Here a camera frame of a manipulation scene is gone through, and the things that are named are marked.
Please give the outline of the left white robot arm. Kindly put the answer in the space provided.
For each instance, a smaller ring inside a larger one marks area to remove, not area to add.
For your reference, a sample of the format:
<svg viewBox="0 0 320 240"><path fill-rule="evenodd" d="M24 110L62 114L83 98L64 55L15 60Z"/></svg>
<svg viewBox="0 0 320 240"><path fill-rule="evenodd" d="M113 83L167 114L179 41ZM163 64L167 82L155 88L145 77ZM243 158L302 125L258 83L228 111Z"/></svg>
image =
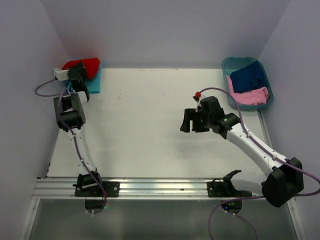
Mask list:
<svg viewBox="0 0 320 240"><path fill-rule="evenodd" d="M85 66L79 62L66 70L57 69L55 76L58 80L66 80L71 84L71 89L64 87L59 96L53 99L53 103L56 123L67 134L75 152L78 171L75 187L92 196L99 196L103 193L104 184L89 153L84 132L86 117L83 104L90 99L85 84Z"/></svg>

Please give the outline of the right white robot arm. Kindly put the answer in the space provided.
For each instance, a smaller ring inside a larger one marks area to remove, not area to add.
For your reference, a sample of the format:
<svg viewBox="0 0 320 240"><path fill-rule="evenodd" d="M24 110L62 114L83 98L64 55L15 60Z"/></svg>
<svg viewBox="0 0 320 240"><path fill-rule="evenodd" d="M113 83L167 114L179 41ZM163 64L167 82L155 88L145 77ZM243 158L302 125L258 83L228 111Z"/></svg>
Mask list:
<svg viewBox="0 0 320 240"><path fill-rule="evenodd" d="M274 207L281 207L304 189L302 163L287 159L244 126L234 113L226 114L214 96L195 97L196 108L186 108L180 131L213 131L242 150L262 171L262 175L236 169L207 183L209 197L249 197L262 195Z"/></svg>

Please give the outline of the red t shirt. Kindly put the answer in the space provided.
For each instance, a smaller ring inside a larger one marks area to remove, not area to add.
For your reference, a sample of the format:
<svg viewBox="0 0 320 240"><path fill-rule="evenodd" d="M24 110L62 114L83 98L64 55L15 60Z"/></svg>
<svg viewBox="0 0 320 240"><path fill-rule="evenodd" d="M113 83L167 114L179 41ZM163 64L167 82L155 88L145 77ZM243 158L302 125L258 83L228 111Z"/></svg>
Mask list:
<svg viewBox="0 0 320 240"><path fill-rule="evenodd" d="M86 77L92 81L97 75L100 69L100 60L98 58L83 58L78 60L68 61L62 67L62 70L68 70L71 67L75 67L77 64L82 63L85 68Z"/></svg>

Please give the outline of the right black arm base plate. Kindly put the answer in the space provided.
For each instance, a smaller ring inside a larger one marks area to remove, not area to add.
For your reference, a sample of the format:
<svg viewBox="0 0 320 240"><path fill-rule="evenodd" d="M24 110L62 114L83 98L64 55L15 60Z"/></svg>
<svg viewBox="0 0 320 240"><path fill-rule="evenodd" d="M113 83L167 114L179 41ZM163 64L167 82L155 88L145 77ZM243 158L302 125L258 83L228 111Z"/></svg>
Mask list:
<svg viewBox="0 0 320 240"><path fill-rule="evenodd" d="M209 198L242 198L251 197L252 193L245 190L236 190L231 183L215 178L206 183Z"/></svg>

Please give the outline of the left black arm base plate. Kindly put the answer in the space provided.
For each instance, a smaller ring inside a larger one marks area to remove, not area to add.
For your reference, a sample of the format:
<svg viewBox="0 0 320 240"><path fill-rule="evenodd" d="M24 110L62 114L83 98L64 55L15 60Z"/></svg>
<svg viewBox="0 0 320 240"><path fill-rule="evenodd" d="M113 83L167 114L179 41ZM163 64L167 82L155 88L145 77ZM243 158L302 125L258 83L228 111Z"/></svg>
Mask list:
<svg viewBox="0 0 320 240"><path fill-rule="evenodd" d="M76 197L103 197L102 188L98 186L97 183L87 185L84 188L81 188L76 184L73 184L72 186L75 187L74 195ZM120 183L118 181L103 181L102 187L106 193L107 198L117 198L119 196Z"/></svg>

